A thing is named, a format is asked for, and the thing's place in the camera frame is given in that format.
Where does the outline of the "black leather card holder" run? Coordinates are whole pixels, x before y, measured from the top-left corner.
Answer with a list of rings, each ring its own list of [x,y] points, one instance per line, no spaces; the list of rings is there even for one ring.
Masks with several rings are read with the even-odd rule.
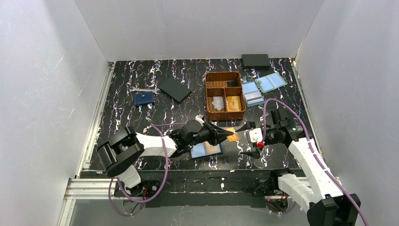
[[[206,156],[219,155],[223,153],[223,149],[221,144],[217,144],[216,146],[210,145],[209,142],[204,142],[201,144],[195,145],[190,150],[190,158],[198,159]]]

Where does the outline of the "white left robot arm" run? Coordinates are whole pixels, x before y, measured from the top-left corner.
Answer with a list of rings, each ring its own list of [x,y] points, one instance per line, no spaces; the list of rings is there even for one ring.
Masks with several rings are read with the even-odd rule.
[[[189,120],[181,128],[163,136],[149,136],[135,132],[127,126],[109,137],[96,152],[110,178],[116,177],[131,189],[141,183],[141,177],[134,163],[145,156],[169,158],[190,151],[198,144],[216,146],[234,133],[210,122]]]

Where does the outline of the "orange credit card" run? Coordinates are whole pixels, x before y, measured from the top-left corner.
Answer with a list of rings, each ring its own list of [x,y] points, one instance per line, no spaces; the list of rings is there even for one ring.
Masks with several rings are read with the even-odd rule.
[[[241,139],[240,135],[236,132],[235,128],[225,128],[225,130],[232,132],[233,134],[228,136],[227,139],[229,142],[238,141]]]

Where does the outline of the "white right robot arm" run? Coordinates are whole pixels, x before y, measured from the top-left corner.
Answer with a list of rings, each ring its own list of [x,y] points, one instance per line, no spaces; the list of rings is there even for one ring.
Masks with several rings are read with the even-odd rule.
[[[253,181],[247,192],[254,196],[276,193],[292,198],[306,213],[311,226],[355,225],[361,205],[359,197],[347,194],[332,178],[301,119],[287,109],[273,110],[271,116],[271,126],[256,127],[249,121],[239,129],[255,147],[255,151],[245,154],[260,158],[260,149],[265,145],[284,144],[301,166],[308,185],[289,168],[275,169],[267,180]]]

